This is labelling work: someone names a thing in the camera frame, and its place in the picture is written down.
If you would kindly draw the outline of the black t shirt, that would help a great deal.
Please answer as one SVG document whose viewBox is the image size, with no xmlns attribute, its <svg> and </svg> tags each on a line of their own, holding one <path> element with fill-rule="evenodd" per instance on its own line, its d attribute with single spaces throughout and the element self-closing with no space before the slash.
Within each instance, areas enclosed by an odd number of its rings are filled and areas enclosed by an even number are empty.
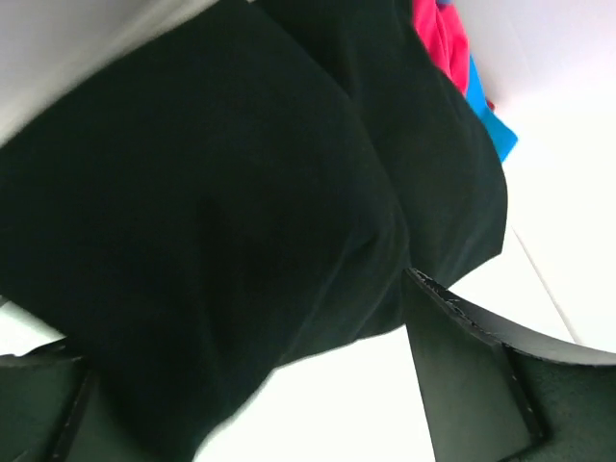
<svg viewBox="0 0 616 462">
<path fill-rule="evenodd" d="M 402 273 L 501 252 L 507 190 L 404 1 L 220 1 L 1 151 L 1 292 L 160 461 L 270 372 L 401 325 Z"/>
</svg>

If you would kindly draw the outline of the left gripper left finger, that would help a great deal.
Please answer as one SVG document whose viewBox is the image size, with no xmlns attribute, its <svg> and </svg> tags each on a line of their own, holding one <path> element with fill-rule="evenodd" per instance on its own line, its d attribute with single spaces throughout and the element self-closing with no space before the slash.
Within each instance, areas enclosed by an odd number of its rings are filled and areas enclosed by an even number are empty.
<svg viewBox="0 0 616 462">
<path fill-rule="evenodd" d="M 1 356 L 1 459 L 120 459 L 98 377 L 64 340 Z"/>
</svg>

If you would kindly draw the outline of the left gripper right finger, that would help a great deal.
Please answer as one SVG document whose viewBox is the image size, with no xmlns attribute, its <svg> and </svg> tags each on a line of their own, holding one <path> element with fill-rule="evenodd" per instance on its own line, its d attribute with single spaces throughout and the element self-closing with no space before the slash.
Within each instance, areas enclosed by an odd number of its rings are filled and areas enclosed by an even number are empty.
<svg viewBox="0 0 616 462">
<path fill-rule="evenodd" d="M 533 331 L 415 270 L 402 302 L 436 461 L 615 461 L 613 353 Z"/>
</svg>

